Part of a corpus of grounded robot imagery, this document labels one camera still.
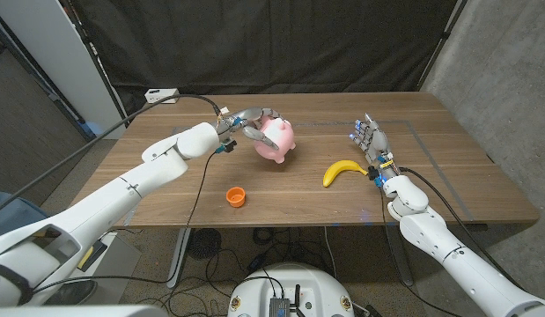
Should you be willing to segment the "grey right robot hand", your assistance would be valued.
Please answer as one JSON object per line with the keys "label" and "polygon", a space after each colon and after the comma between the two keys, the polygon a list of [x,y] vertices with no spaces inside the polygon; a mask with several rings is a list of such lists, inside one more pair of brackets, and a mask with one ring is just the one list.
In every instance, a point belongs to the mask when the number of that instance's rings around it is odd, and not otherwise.
{"label": "grey right robot hand", "polygon": [[363,120],[356,120],[350,139],[364,153],[368,165],[375,170],[371,177],[377,176],[385,182],[400,174],[394,163],[394,155],[387,136],[379,124],[365,113]]}

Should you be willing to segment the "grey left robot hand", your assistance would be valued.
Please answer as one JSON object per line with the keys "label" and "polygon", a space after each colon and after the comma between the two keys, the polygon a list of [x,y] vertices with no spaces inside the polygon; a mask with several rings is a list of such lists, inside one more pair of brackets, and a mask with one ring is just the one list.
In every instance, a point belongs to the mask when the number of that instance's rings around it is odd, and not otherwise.
{"label": "grey left robot hand", "polygon": [[219,141],[222,143],[227,143],[231,133],[241,130],[247,138],[260,141],[269,148],[278,150],[278,145],[265,136],[264,132],[257,129],[257,124],[262,123],[263,118],[269,118],[270,120],[276,118],[283,119],[283,117],[274,109],[250,107],[227,116],[221,114],[213,126],[217,132]]}

